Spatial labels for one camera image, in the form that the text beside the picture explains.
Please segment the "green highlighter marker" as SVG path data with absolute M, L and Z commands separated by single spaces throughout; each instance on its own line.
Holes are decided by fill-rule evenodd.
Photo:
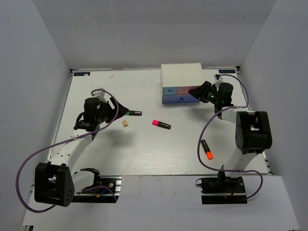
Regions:
M 127 116 L 142 116 L 142 112 L 141 111 L 128 111 Z

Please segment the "pink drawer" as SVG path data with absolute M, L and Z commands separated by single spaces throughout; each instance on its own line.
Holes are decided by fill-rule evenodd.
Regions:
M 190 90 L 196 89 L 199 86 L 177 87 L 177 95 L 188 95 Z

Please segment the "pink highlighter marker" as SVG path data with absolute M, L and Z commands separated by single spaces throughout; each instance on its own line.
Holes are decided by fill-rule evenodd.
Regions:
M 158 120 L 153 120 L 153 121 L 152 121 L 152 125 L 153 125 L 153 126 L 156 126 L 156 127 L 168 129 L 168 130 L 171 129 L 171 125 L 166 124 L 166 123 L 161 122 L 161 121 L 158 121 Z

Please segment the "orange highlighter marker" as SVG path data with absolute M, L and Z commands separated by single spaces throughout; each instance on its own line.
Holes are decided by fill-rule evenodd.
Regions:
M 203 147 L 203 150 L 204 150 L 204 152 L 206 154 L 207 159 L 208 160 L 212 160 L 213 159 L 213 155 L 212 155 L 211 150 L 210 150 L 208 144 L 206 143 L 206 141 L 205 140 L 201 140 L 201 145 Z

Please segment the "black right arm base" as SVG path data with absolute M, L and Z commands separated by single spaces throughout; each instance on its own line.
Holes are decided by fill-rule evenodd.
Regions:
M 195 183 L 201 188 L 203 205 L 247 204 L 243 178 L 198 178 Z

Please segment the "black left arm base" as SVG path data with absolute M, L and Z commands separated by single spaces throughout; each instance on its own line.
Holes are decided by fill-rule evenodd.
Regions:
M 73 203 L 115 204 L 121 192 L 121 176 L 102 176 L 100 188 L 76 193 Z

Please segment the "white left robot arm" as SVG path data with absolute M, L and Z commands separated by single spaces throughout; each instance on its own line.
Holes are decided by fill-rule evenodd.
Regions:
M 39 163 L 35 169 L 34 199 L 50 205 L 69 206 L 76 193 L 97 192 L 102 186 L 100 172 L 85 167 L 73 172 L 77 160 L 95 139 L 100 125 L 125 116 L 129 109 L 113 98 L 87 98 L 84 111 L 76 119 L 72 141 L 65 142 L 62 149 L 47 163 Z

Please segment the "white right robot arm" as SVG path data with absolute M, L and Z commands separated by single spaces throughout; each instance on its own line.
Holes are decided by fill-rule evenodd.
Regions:
M 220 168 L 225 175 L 218 178 L 218 188 L 223 192 L 235 186 L 234 179 L 247 172 L 246 167 L 259 154 L 272 146 L 268 113 L 249 111 L 246 106 L 232 104 L 233 85 L 220 83 L 218 87 L 205 81 L 189 94 L 203 103 L 214 105 L 214 117 L 235 124 L 236 148 L 228 162 Z

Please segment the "tan eraser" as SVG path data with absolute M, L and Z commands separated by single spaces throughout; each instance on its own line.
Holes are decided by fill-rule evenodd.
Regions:
M 127 126 L 128 126 L 128 123 L 127 123 L 126 120 L 123 120 L 123 121 L 122 121 L 122 124 L 123 124 L 124 127 L 127 127 Z

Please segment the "blue wide drawer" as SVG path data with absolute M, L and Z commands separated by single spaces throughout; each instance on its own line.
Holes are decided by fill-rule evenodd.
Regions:
M 191 95 L 170 95 L 162 97 L 162 104 L 175 103 L 198 103 L 199 100 Z

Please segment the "white drawer cabinet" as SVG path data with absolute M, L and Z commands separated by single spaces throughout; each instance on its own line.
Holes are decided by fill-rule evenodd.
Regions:
M 161 64 L 161 83 L 164 88 L 201 86 L 203 82 L 200 63 Z

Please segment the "right blue table label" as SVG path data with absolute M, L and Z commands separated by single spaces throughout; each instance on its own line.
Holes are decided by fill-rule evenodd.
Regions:
M 231 70 L 231 69 L 219 69 L 218 72 L 220 74 L 235 74 L 236 73 L 235 70 Z

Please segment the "blue table label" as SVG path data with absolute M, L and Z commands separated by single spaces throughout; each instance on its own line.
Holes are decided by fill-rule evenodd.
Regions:
M 235 70 L 231 70 L 231 69 L 219 69 L 218 72 L 220 74 L 235 74 L 236 73 Z
M 74 76 L 77 76 L 77 77 L 83 77 L 83 76 L 89 76 L 90 75 L 90 72 L 75 72 L 74 73 Z

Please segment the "light blue small drawer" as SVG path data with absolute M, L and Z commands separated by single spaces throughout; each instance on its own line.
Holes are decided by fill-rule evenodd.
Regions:
M 177 87 L 163 87 L 163 96 L 177 95 Z

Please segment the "left blue table label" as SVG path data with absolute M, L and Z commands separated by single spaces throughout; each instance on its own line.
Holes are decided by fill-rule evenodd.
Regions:
M 75 72 L 74 73 L 74 76 L 77 76 L 77 77 L 83 77 L 83 76 L 89 76 L 90 75 L 90 72 Z

